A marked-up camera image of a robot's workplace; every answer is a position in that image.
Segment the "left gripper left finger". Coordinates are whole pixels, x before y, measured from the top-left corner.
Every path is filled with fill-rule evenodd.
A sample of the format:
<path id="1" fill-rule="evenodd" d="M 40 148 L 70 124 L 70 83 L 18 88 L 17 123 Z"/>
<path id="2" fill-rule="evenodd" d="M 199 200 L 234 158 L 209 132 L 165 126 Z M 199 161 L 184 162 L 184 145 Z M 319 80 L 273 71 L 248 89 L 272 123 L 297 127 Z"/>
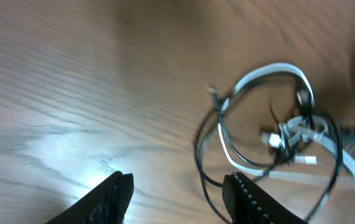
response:
<path id="1" fill-rule="evenodd" d="M 133 175 L 116 171 L 47 224 L 122 224 L 133 192 Z"/>

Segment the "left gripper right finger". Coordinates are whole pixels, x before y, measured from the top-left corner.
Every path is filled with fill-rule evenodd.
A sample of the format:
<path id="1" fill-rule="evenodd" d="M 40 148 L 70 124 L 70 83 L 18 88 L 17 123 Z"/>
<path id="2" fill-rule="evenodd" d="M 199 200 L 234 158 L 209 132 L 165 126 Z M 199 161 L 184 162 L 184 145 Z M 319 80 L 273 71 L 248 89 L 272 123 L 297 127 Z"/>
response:
<path id="1" fill-rule="evenodd" d="M 241 172 L 224 176 L 222 197 L 234 224 L 307 224 Z"/>

